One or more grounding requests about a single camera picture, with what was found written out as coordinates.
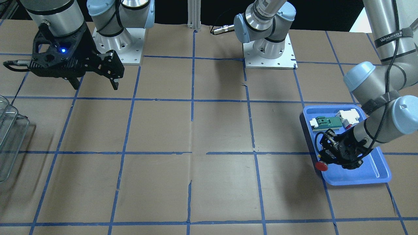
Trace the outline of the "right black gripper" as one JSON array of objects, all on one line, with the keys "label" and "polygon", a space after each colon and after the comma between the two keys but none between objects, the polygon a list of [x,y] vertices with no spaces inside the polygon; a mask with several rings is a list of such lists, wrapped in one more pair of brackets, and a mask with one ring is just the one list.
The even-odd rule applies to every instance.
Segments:
[{"label": "right black gripper", "polygon": [[29,71],[37,76],[67,78],[74,90],[78,90],[81,76],[99,69],[99,75],[108,78],[112,88],[118,90],[124,65],[115,50],[100,54],[86,23],[65,36],[54,36],[51,27],[46,23],[39,25],[27,65]]}]

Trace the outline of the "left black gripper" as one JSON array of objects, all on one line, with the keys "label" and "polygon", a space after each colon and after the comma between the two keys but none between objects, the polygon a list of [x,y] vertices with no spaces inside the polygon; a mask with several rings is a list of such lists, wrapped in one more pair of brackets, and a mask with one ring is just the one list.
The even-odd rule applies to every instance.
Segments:
[{"label": "left black gripper", "polygon": [[333,129],[319,131],[314,139],[315,150],[323,162],[338,164],[349,170],[359,168],[363,159],[372,152],[372,148],[364,147],[366,143],[366,140],[356,140],[353,129],[343,134],[336,134]]}]

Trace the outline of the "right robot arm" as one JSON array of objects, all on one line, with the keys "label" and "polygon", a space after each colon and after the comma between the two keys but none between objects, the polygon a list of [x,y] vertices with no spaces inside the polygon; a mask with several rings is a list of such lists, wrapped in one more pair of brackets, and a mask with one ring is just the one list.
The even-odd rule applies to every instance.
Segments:
[{"label": "right robot arm", "polygon": [[128,59],[139,64],[144,36],[155,22],[154,0],[88,0],[96,26],[92,35],[76,0],[23,0],[38,27],[30,60],[12,61],[40,77],[63,78],[75,90],[79,78],[94,72],[109,79],[114,90]]}]

